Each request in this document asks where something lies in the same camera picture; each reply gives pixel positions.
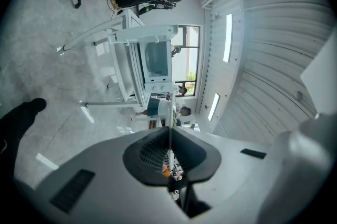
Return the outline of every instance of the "window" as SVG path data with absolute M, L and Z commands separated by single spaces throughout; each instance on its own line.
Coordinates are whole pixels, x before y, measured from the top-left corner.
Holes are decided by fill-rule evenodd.
M 172 58 L 172 79 L 175 84 L 187 88 L 185 96 L 195 95 L 199 33 L 200 27 L 181 25 L 178 33 L 171 39 L 171 45 L 181 48 L 181 51 Z
M 215 96 L 214 96 L 214 100 L 213 100 L 213 104 L 212 104 L 210 113 L 209 113 L 209 121 L 211 121 L 212 118 L 213 118 L 213 114 L 214 114 L 214 112 L 215 112 L 215 109 L 216 109 L 216 107 L 217 107 L 217 104 L 218 104 L 218 102 L 219 102 L 219 99 L 220 99 L 220 96 L 219 96 L 219 94 L 216 93 Z
M 226 40 L 225 40 L 225 52 L 223 55 L 223 61 L 229 62 L 232 48 L 232 34 L 233 34 L 233 15 L 228 14 L 226 16 Z

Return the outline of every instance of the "white panel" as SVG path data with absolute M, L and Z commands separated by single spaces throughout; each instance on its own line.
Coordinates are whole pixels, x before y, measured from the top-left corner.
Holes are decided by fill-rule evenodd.
M 224 93 L 219 93 L 223 100 L 231 88 L 244 34 L 243 74 L 238 76 L 239 85 L 225 110 L 214 115 L 219 119 L 216 126 L 210 128 L 223 137 L 270 144 L 280 132 L 293 130 L 315 116 L 316 108 L 300 75 L 328 39 L 336 19 L 327 0 L 242 1 L 244 10 L 240 0 L 212 2 L 209 78 L 200 116 L 216 90 L 223 89 Z M 224 17 L 229 13 L 234 15 L 234 46 L 231 62 L 225 66 L 220 59 Z

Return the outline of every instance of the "white table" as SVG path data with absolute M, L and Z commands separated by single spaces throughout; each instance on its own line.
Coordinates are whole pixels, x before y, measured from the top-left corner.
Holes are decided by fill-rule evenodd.
M 91 35 L 106 31 L 107 37 L 94 44 L 99 45 L 104 42 L 108 42 L 110 48 L 110 54 L 112 62 L 114 64 L 116 76 L 118 79 L 118 85 L 122 92 L 124 101 L 121 102 L 83 102 L 83 105 L 88 106 L 102 106 L 109 105 L 115 108 L 123 107 L 143 107 L 147 109 L 148 102 L 150 100 L 149 93 L 145 92 L 143 73 L 141 68 L 141 59 L 138 52 L 138 44 L 130 43 L 112 43 L 111 39 L 113 32 L 121 30 L 143 26 L 144 23 L 129 9 L 125 10 L 118 18 L 102 23 L 94 28 L 84 32 L 81 36 L 73 39 L 69 43 L 63 46 L 59 53 L 64 53 L 78 44 L 81 40 L 84 40 Z M 134 92 L 136 101 L 130 101 L 129 97 Z

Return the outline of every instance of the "light fixture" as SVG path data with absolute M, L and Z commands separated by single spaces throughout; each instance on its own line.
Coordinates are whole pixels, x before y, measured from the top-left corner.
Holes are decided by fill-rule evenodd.
M 219 99 L 220 99 L 220 95 L 216 93 L 215 96 L 214 96 L 214 100 L 213 100 L 213 104 L 212 104 L 210 113 L 209 113 L 209 121 L 211 121 L 212 118 L 213 118 L 213 114 L 214 114 L 214 112 L 215 112 L 215 109 L 216 109 L 216 107 L 217 107 L 217 104 L 218 104 L 218 102 L 219 102 Z
M 227 63 L 230 61 L 232 34 L 233 34 L 233 15 L 228 14 L 226 16 L 226 40 L 225 40 L 225 52 L 223 55 L 223 61 Z

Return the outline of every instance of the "black vent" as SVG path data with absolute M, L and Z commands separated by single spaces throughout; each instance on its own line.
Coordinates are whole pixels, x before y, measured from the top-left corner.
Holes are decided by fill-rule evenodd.
M 93 180 L 95 173 L 80 170 L 52 199 L 51 204 L 69 213 L 79 197 Z

